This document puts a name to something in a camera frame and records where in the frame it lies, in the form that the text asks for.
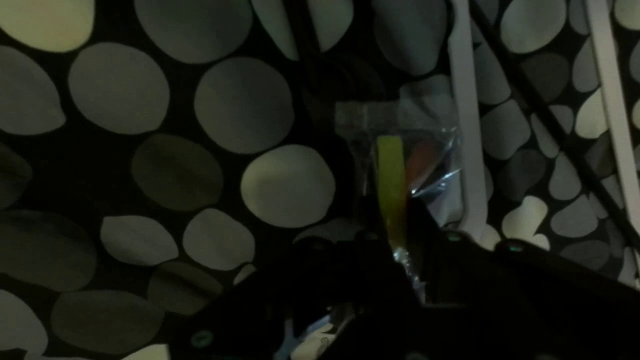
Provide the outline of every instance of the polka dot fabric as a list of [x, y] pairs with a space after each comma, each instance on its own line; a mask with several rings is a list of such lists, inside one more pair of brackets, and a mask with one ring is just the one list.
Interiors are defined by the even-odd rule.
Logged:
[[[322, 51], [378, 57], [392, 97], [451, 81], [449, 23], [413, 6], [310, 1]], [[6, 0], [0, 30], [0, 358], [124, 358], [300, 235], [359, 229], [282, 7]]]
[[[582, 0], [478, 3], [602, 183], [613, 195], [621, 193]], [[492, 247], [500, 237], [520, 237], [621, 278], [627, 259], [619, 229], [542, 121], [515, 96], [483, 33], [474, 37], [484, 160], [492, 183], [480, 243]]]

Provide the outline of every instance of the yellow object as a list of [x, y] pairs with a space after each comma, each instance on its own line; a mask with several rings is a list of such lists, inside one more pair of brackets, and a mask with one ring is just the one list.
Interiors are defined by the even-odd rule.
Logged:
[[392, 247], [407, 247], [407, 167], [402, 135], [377, 138], [378, 206]]

